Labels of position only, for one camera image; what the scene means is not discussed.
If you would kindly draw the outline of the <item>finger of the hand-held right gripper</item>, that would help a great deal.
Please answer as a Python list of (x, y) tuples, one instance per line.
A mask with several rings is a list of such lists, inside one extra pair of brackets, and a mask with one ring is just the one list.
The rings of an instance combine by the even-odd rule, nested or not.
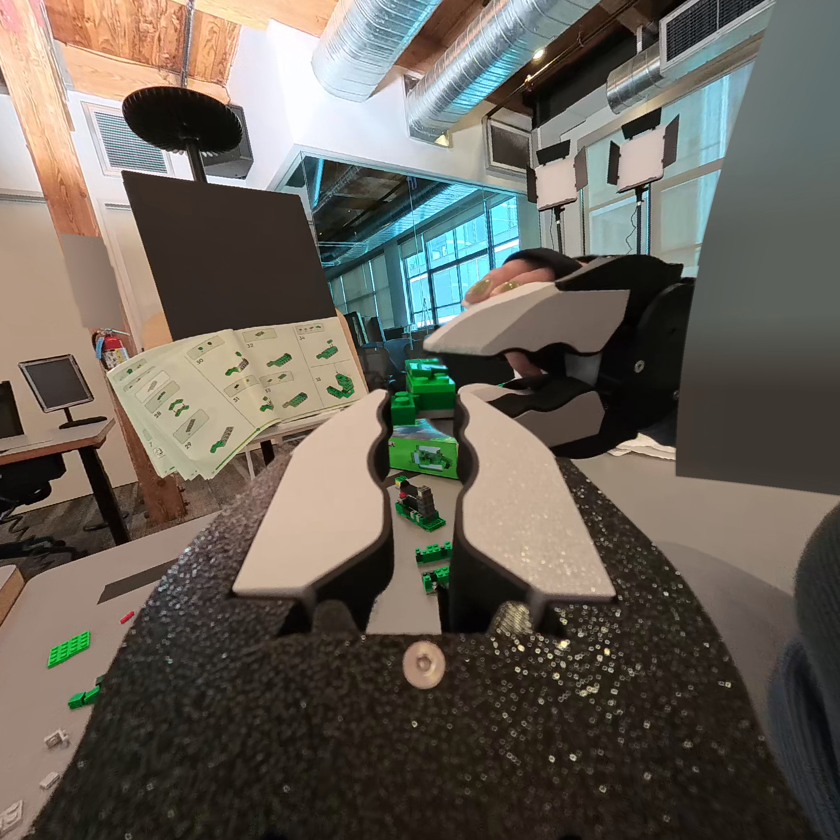
[(425, 351), (480, 358), (553, 347), (601, 354), (625, 319), (628, 280), (528, 283), (477, 303), (425, 339)]
[(487, 385), (486, 403), (558, 456), (586, 459), (608, 451), (602, 399), (574, 377), (536, 375)]

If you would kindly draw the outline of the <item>green brick assembly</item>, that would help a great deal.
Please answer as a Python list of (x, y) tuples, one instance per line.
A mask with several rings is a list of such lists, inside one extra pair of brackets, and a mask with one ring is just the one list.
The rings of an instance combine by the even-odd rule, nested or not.
[(402, 389), (392, 395), (392, 425), (412, 426), (422, 419), (451, 419), (455, 398), (455, 382), (439, 359), (408, 359)]

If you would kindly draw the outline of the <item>wooden side desk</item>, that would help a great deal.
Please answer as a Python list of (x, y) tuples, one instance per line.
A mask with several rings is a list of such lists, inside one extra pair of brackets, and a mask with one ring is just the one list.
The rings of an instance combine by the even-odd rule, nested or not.
[(27, 435), (10, 438), (9, 441), (17, 441), (17, 445), (2, 449), (1, 467), (78, 452), (101, 517), (106, 522), (113, 541), (116, 545), (128, 543), (131, 541), (129, 531), (114, 495), (110, 478), (98, 454), (98, 450), (106, 442), (114, 425), (113, 419), (106, 418), (98, 423), (59, 429), (44, 442), (36, 442)]

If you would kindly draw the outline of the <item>person's right hand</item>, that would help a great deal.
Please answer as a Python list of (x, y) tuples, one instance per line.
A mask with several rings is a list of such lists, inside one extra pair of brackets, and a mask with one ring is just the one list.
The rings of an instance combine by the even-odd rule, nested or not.
[(551, 267), (539, 265), (531, 259), (511, 259), (470, 287), (462, 300), (462, 307), (475, 306), (528, 284), (554, 281), (555, 274)]

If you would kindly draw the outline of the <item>white crumpled cloth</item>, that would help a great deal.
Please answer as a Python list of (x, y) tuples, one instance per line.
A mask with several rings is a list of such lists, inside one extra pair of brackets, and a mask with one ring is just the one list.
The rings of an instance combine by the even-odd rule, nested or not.
[(653, 440), (650, 436), (639, 434), (632, 440), (628, 440), (616, 446), (611, 455), (642, 455), (651, 458), (664, 459), (674, 461), (676, 460), (676, 448), (673, 446), (660, 444)]

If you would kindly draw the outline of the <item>small brick model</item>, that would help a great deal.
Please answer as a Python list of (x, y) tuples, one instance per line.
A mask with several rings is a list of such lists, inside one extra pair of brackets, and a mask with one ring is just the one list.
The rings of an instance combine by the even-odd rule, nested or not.
[(446, 524), (436, 508), (430, 487), (416, 486), (405, 476), (397, 476), (395, 488), (395, 511), (401, 517), (426, 532), (436, 531)]

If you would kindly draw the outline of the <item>studio light panel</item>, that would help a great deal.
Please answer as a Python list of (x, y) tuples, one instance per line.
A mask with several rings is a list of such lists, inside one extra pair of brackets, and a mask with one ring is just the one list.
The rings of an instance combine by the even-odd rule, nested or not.
[(527, 169), (528, 201), (540, 212), (576, 202), (588, 183), (585, 150), (572, 155), (571, 141), (565, 140), (535, 155), (536, 167)]
[(666, 126), (657, 108), (622, 125), (623, 142), (610, 142), (606, 182), (619, 193), (634, 192), (640, 199), (665, 168), (676, 162), (679, 116)]

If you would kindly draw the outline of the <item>green instruction booklet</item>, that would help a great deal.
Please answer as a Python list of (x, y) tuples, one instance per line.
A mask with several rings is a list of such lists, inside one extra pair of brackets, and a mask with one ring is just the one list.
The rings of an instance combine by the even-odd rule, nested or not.
[(265, 430), (367, 395), (338, 316), (218, 329), (139, 353), (110, 385), (165, 478), (206, 480)]

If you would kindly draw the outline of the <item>black tape strip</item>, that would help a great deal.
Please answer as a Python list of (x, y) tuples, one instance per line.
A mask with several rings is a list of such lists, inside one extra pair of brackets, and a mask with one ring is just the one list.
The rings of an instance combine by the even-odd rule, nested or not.
[(97, 604), (112, 601), (122, 595), (136, 592), (148, 585), (157, 585), (171, 566), (171, 563), (161, 563), (147, 570), (106, 584), (100, 593)]

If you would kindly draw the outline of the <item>red fire extinguisher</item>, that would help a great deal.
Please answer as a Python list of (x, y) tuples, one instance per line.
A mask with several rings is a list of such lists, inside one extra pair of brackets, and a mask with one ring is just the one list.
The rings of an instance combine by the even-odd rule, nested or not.
[(131, 337), (128, 332), (116, 329), (94, 329), (91, 343), (96, 358), (105, 371), (111, 371), (131, 356)]

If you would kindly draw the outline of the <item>black board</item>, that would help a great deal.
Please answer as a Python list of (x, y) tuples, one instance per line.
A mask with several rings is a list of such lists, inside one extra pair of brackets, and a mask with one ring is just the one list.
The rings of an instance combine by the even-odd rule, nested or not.
[(124, 171), (173, 340), (335, 316), (297, 194)]

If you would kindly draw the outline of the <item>green studded plate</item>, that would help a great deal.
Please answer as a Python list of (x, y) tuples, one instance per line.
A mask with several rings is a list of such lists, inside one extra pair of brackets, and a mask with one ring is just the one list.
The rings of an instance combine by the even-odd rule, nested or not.
[(69, 659), (87, 651), (90, 645), (91, 631), (86, 630), (52, 647), (49, 650), (47, 669), (52, 669), (66, 663)]

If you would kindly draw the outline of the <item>dark wall vent grille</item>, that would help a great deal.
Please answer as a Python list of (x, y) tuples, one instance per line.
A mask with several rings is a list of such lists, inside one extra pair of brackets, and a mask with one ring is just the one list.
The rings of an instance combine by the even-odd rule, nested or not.
[(531, 166), (531, 132), (516, 125), (485, 117), (486, 168), (490, 172), (525, 177)]

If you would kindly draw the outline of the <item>wide silver air duct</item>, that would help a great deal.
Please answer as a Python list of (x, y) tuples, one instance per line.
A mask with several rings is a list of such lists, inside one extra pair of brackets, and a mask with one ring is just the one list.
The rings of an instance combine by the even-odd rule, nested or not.
[(311, 57), (323, 90), (367, 100), (439, 1), (338, 1)]
[(406, 94), (406, 126), (434, 143), (596, 1), (493, 1)]

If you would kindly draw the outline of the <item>wooden post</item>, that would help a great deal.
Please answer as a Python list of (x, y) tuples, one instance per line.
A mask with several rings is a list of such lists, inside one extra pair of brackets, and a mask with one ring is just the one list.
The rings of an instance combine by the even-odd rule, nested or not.
[(118, 278), (73, 140), (74, 125), (41, 2), (1, 2), (1, 65), (66, 262), (82, 325), (123, 332), (136, 352)]

